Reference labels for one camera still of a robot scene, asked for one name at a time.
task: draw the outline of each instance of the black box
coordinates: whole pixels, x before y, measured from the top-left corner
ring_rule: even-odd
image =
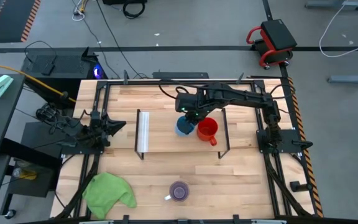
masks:
[[[57,57],[55,60],[55,52],[50,49],[31,51],[28,50],[28,58],[23,62],[22,71],[32,77],[39,79],[48,86],[60,91],[66,91],[70,98],[76,99],[80,88],[81,80],[92,79],[108,79],[101,68],[98,58],[92,52],[84,50],[56,50]],[[50,75],[42,74],[45,67],[53,62],[54,68]],[[96,78],[94,69],[99,68],[101,76]],[[26,79],[25,84],[31,87],[47,102],[54,102],[60,105],[60,95],[42,87],[38,83]],[[73,103],[65,103],[65,107],[74,107]]]

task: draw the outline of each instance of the red mug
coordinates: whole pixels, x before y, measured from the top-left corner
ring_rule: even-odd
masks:
[[[197,125],[197,136],[202,141],[209,141],[212,146],[217,144],[215,134],[218,131],[218,124],[212,118],[205,118]]]

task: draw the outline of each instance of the purple cup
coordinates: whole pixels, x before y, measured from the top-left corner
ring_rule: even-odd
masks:
[[[183,202],[189,196],[189,186],[183,181],[174,182],[169,188],[169,195],[165,200],[174,200],[176,202]]]

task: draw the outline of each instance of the yellow cable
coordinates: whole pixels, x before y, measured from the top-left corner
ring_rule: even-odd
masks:
[[[34,78],[34,77],[32,77],[32,76],[30,76],[30,75],[28,75],[28,74],[26,74],[26,73],[20,71],[20,70],[16,70],[16,69],[14,69],[14,68],[11,68],[11,67],[8,67],[8,66],[3,66],[3,65],[0,65],[0,68],[5,68],[5,69],[8,69],[8,70],[13,71],[13,72],[20,73],[20,74],[24,75],[26,78],[28,78],[29,80],[32,80],[32,81],[38,83],[39,85],[42,85],[43,87],[47,88],[48,90],[50,90],[50,91],[52,91],[52,92],[54,92],[54,93],[59,94],[60,96],[63,96],[63,93],[62,93],[62,92],[60,92],[60,91],[58,91],[58,90],[56,90],[56,89],[54,89],[54,88],[48,86],[47,84],[41,82],[40,80],[38,80],[38,79],[36,79],[36,78]],[[69,99],[70,101],[74,102],[74,103],[76,102],[73,98],[70,98],[70,97],[69,97],[68,99]]]
[[[80,12],[84,13],[85,12],[85,0],[82,0],[82,3],[81,3],[81,8],[80,8]]]

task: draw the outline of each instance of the blue cup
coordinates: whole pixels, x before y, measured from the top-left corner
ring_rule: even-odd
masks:
[[[177,124],[175,125],[175,132],[179,136],[187,136],[187,135],[189,135],[189,134],[185,134],[182,131],[180,131],[181,129],[182,130],[183,129],[190,129],[189,134],[191,134],[195,129],[195,125],[187,122],[185,116],[181,116],[180,118],[178,118]]]

